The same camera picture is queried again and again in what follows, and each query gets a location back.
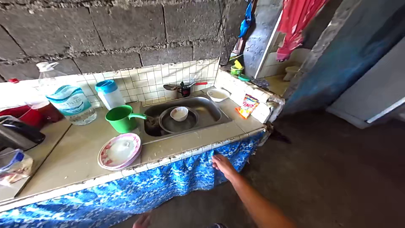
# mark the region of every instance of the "concrete floor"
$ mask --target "concrete floor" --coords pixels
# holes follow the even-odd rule
[[[405,227],[405,123],[360,130],[325,112],[280,118],[292,144],[268,140],[243,175],[300,228]],[[176,197],[150,228],[255,227],[229,182]],[[114,228],[131,228],[136,216]]]

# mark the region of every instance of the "human hand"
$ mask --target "human hand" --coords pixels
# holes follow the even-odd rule
[[[212,156],[212,167],[220,170],[231,182],[236,176],[239,175],[228,158],[224,157],[223,155]]]
[[[151,223],[150,213],[146,212],[136,220],[132,228],[147,228],[150,225],[150,223]]]

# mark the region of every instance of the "plastic bottle cap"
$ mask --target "plastic bottle cap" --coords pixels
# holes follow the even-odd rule
[[[19,83],[20,80],[18,80],[17,78],[12,78],[12,79],[9,79],[9,82],[11,82],[11,83]]]
[[[116,91],[118,86],[114,80],[105,80],[97,83],[94,88],[97,92],[110,93]]]

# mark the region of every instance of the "sink basin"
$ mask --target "sink basin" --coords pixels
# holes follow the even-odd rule
[[[166,109],[175,106],[185,106],[193,109],[198,114],[197,124],[195,124],[194,127],[181,132],[170,133],[164,131],[159,126],[159,116]],[[232,119],[227,117],[206,94],[198,97],[186,97],[159,104],[145,105],[141,107],[141,113],[153,118],[153,120],[149,118],[141,123],[143,126],[141,128],[143,144],[156,142],[166,138],[232,121]]]

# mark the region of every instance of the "stack of plates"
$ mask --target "stack of plates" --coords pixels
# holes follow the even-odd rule
[[[106,170],[119,170],[129,166],[141,153],[141,138],[125,133],[110,139],[98,152],[98,165]]]

